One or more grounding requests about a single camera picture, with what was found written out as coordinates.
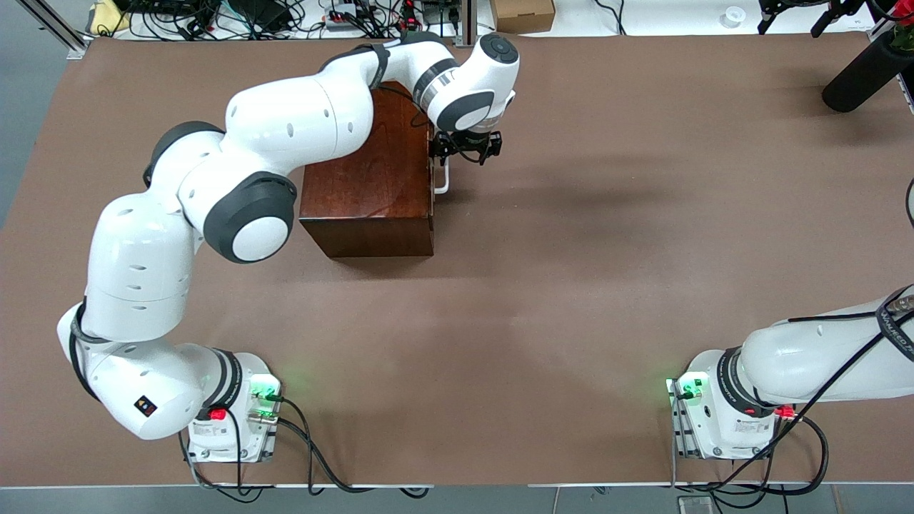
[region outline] white circular joint cap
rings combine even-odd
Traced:
[[[276,253],[288,236],[285,221],[273,216],[257,218],[235,234],[231,250],[242,261],[261,261]]]
[[[720,25],[726,28],[739,27],[742,22],[746,21],[746,11],[741,7],[730,6],[720,15]]]

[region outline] table surface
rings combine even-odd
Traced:
[[[910,281],[898,85],[850,114],[819,98],[864,35],[515,42],[505,148],[454,161],[434,257],[335,262],[300,228],[254,265],[197,256],[170,340],[262,356],[349,482],[665,482],[665,378]],[[85,395],[55,325],[80,300],[99,212],[142,190],[160,134],[222,124],[236,91],[352,45],[99,40],[68,65],[0,233],[0,485],[190,481],[175,438],[140,441]],[[912,407],[817,405],[827,478],[914,481]],[[774,478],[809,479],[815,448],[786,439]],[[303,455],[281,431],[245,480],[301,483]],[[681,461],[679,476],[729,469]]]

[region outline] gray floor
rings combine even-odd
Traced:
[[[73,23],[91,0],[52,2]],[[0,227],[13,201],[38,129],[48,109],[51,94],[66,61],[63,47],[13,0],[0,0]],[[40,201],[20,198],[18,201]],[[909,514],[914,512],[912,486],[841,486],[837,489],[840,511],[831,487],[790,500],[793,512],[807,514]],[[194,487],[90,487],[0,489],[0,513],[45,514],[135,514],[201,512],[216,508],[221,514],[269,511],[311,513],[429,512],[448,514],[548,514],[553,488],[528,487],[438,487],[423,500],[411,500],[396,490],[373,491],[348,496],[327,491],[309,498],[298,489],[272,490],[252,506],[230,502],[216,493]],[[674,514],[681,493],[660,487],[618,487],[606,496],[590,488],[564,488],[558,513],[643,512]],[[766,498],[753,514],[783,512],[779,498]]]

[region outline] black vase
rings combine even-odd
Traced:
[[[894,36],[889,30],[877,37],[838,73],[822,91],[825,105],[838,112],[851,112],[914,63],[914,52],[896,50],[889,45]]]

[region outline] wooden box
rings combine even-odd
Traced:
[[[365,145],[305,167],[299,221],[331,258],[432,255],[428,120],[393,91],[372,98]]]

